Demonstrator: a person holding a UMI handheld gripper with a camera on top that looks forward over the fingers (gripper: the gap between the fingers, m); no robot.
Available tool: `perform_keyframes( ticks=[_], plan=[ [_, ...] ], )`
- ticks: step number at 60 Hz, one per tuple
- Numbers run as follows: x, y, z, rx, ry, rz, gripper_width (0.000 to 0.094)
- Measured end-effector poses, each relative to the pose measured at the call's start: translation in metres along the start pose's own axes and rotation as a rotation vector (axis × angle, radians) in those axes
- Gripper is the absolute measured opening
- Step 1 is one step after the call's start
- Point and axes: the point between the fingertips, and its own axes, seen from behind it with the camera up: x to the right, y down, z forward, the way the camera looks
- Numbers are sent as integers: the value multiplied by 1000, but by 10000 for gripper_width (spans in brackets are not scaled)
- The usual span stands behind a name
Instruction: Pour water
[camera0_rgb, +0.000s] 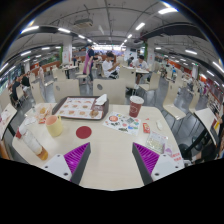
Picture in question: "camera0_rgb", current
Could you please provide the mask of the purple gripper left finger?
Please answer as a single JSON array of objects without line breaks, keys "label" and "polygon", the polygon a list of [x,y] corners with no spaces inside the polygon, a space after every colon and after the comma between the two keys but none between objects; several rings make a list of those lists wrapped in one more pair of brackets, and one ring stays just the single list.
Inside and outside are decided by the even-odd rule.
[{"label": "purple gripper left finger", "polygon": [[42,169],[79,185],[90,153],[90,143],[85,143],[65,155],[56,154]]}]

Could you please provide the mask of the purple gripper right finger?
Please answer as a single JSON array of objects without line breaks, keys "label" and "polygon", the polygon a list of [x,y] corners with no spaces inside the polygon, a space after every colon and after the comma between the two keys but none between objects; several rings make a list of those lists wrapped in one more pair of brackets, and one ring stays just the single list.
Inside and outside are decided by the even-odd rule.
[{"label": "purple gripper right finger", "polygon": [[159,155],[137,143],[133,144],[132,153],[145,185],[182,169],[182,166],[169,155]]}]

